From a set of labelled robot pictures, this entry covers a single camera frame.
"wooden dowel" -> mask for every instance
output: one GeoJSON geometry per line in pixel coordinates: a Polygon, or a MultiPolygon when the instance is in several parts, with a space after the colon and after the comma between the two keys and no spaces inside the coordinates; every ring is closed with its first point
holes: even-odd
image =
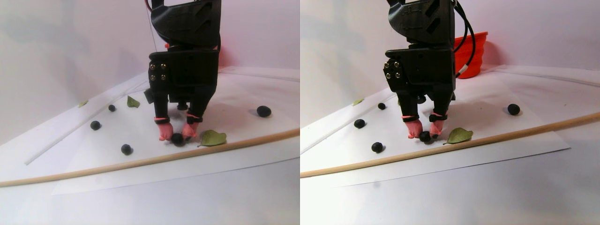
{"type": "Polygon", "coordinates": [[[199,155],[208,155],[208,154],[224,152],[224,151],[229,151],[229,150],[238,149],[238,148],[245,148],[245,147],[254,146],[254,145],[261,145],[261,144],[266,144],[266,143],[270,143],[270,142],[276,142],[279,140],[289,139],[289,138],[296,137],[299,135],[300,135],[300,128],[297,128],[294,130],[289,130],[289,131],[285,131],[285,132],[281,132],[281,133],[277,133],[277,134],[271,134],[271,135],[267,135],[267,136],[263,136],[263,137],[257,137],[254,139],[242,140],[239,142],[227,143],[224,145],[217,145],[217,146],[212,146],[212,147],[207,147],[207,148],[199,148],[199,149],[195,149],[195,150],[179,152],[179,153],[170,154],[170,155],[162,155],[159,157],[147,158],[147,159],[143,159],[143,160],[130,161],[130,162],[126,162],[126,163],[119,163],[119,164],[114,164],[114,165],[109,165],[109,166],[101,166],[101,167],[73,171],[73,172],[68,172],[68,173],[60,173],[60,174],[56,174],[56,175],[41,176],[41,177],[37,177],[37,178],[18,179],[18,180],[14,180],[14,181],[2,181],[2,182],[0,182],[0,187],[35,184],[35,183],[57,181],[57,180],[68,179],[68,178],[76,178],[79,176],[88,176],[88,175],[93,175],[93,174],[98,174],[98,173],[106,173],[106,172],[122,170],[122,169],[127,169],[127,168],[132,168],[132,167],[145,166],[145,165],[156,164],[156,163],[163,163],[163,162],[168,162],[168,161],[173,161],[173,160],[180,160],[183,158],[196,157],[199,155]]]}
{"type": "Polygon", "coordinates": [[[566,129],[569,127],[576,127],[576,126],[583,125],[583,124],[589,124],[591,122],[596,122],[598,120],[600,120],[600,112],[594,113],[591,115],[587,115],[587,116],[577,117],[574,119],[555,122],[552,124],[542,125],[539,127],[533,127],[533,128],[529,128],[529,129],[525,129],[525,130],[506,133],[506,134],[500,134],[500,135],[486,137],[486,138],[482,138],[482,139],[471,140],[468,142],[462,142],[462,143],[457,143],[457,144],[453,144],[453,145],[445,145],[445,146],[440,146],[440,147],[436,147],[436,148],[430,148],[430,149],[425,149],[425,150],[421,150],[421,151],[410,152],[410,153],[406,153],[406,154],[400,154],[400,155],[395,155],[395,156],[391,156],[391,157],[365,161],[365,162],[361,162],[361,163],[353,163],[353,164],[336,166],[336,167],[331,167],[331,168],[326,168],[326,169],[301,172],[300,178],[306,178],[309,176],[319,176],[319,175],[343,172],[343,171],[348,171],[348,170],[361,169],[361,168],[366,168],[366,167],[371,167],[371,166],[378,166],[378,165],[387,164],[387,163],[394,163],[394,162],[398,162],[398,161],[409,160],[409,159],[413,159],[413,158],[425,157],[428,155],[435,155],[435,154],[444,153],[444,152],[456,151],[459,149],[465,149],[465,148],[470,148],[470,147],[479,146],[479,145],[487,145],[487,144],[496,143],[496,142],[504,142],[507,140],[518,139],[521,137],[527,137],[527,136],[542,134],[542,133],[546,133],[546,132],[550,132],[550,131],[566,129]]]}

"orange bucket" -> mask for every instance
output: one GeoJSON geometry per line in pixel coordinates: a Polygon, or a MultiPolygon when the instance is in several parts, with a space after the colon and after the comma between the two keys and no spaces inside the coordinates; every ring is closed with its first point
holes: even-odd
{"type": "MultiPolygon", "coordinates": [[[[471,64],[467,68],[467,71],[460,74],[458,78],[467,79],[474,76],[477,76],[481,72],[481,64],[483,64],[483,55],[484,55],[484,44],[485,38],[487,37],[487,32],[480,32],[475,34],[475,55],[473,56],[473,60],[471,60],[471,64]]],[[[458,47],[458,44],[463,40],[462,37],[456,38],[454,40],[454,48],[458,47]]],[[[456,70],[460,70],[465,63],[469,60],[471,56],[471,50],[473,49],[473,41],[471,40],[471,35],[467,35],[467,39],[465,39],[463,45],[460,49],[454,53],[454,61],[456,63],[456,70]]]]}

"dried leaf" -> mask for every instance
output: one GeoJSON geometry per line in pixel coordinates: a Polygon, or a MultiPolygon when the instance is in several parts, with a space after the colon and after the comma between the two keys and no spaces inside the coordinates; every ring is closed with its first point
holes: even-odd
{"type": "Polygon", "coordinates": [[[223,144],[227,141],[227,134],[218,133],[214,130],[204,131],[200,146],[215,146],[223,144]]]}
{"type": "Polygon", "coordinates": [[[133,99],[131,96],[127,96],[127,107],[140,107],[140,102],[133,99]]]}
{"type": "Polygon", "coordinates": [[[358,103],[361,103],[363,100],[365,100],[365,99],[363,98],[363,99],[359,99],[359,100],[354,101],[354,103],[352,103],[352,106],[355,106],[358,103]]]}
{"type": "Polygon", "coordinates": [[[459,127],[450,132],[450,135],[448,136],[448,141],[444,143],[444,145],[464,142],[471,139],[471,137],[473,137],[473,131],[467,131],[459,127]]]}
{"type": "Polygon", "coordinates": [[[85,104],[88,103],[88,100],[82,101],[79,103],[79,107],[81,108],[82,106],[85,106],[85,104]]]}

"white wall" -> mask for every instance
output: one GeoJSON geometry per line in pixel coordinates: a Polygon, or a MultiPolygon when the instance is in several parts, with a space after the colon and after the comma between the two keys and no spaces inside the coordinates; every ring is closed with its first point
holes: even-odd
{"type": "MultiPolygon", "coordinates": [[[[177,5],[191,0],[165,0],[177,5]]],[[[219,64],[237,67],[300,69],[300,0],[223,0],[219,64]]],[[[165,42],[156,34],[159,52],[165,42]]]]}
{"type": "Polygon", "coordinates": [[[146,70],[141,1],[0,1],[0,145],[146,70]]]}
{"type": "MultiPolygon", "coordinates": [[[[600,1],[462,0],[475,32],[488,31],[485,64],[600,69],[600,1]]],[[[388,87],[384,52],[407,46],[385,1],[303,0],[301,125],[388,87]]],[[[463,23],[456,18],[456,35],[463,23]]]]}

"black sphere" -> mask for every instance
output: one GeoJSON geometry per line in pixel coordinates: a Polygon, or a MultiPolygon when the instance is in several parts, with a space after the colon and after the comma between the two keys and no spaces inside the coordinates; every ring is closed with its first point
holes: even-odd
{"type": "Polygon", "coordinates": [[[131,149],[131,146],[129,146],[128,144],[124,144],[123,146],[121,146],[121,152],[123,152],[123,154],[125,155],[130,155],[133,150],[131,149]]]}
{"type": "Polygon", "coordinates": [[[371,145],[371,150],[376,153],[383,152],[383,145],[380,142],[375,142],[373,145],[371,145]]]}
{"type": "Polygon", "coordinates": [[[431,141],[431,137],[429,136],[429,131],[421,132],[421,134],[419,134],[419,140],[421,140],[422,142],[431,141]]]}
{"type": "Polygon", "coordinates": [[[508,105],[508,113],[510,113],[511,115],[517,115],[519,114],[519,112],[521,111],[521,108],[516,105],[516,104],[510,104],[508,105]]]}
{"type": "Polygon", "coordinates": [[[427,99],[425,98],[425,96],[417,96],[416,97],[416,103],[417,104],[423,104],[423,103],[425,103],[425,101],[427,101],[427,99]]]}
{"type": "Polygon", "coordinates": [[[365,127],[365,121],[362,119],[357,119],[356,121],[354,121],[354,127],[358,129],[365,127]]]}
{"type": "Polygon", "coordinates": [[[100,129],[100,127],[102,127],[102,125],[100,125],[100,122],[98,121],[92,121],[92,124],[89,125],[92,130],[98,130],[100,129]]]}
{"type": "Polygon", "coordinates": [[[260,117],[267,117],[271,115],[271,109],[269,109],[269,107],[266,106],[259,106],[256,109],[256,112],[259,114],[260,117]]]}
{"type": "Polygon", "coordinates": [[[173,134],[173,136],[171,136],[171,142],[173,142],[173,144],[175,144],[175,146],[177,147],[183,146],[185,144],[184,137],[180,133],[173,134]]]}

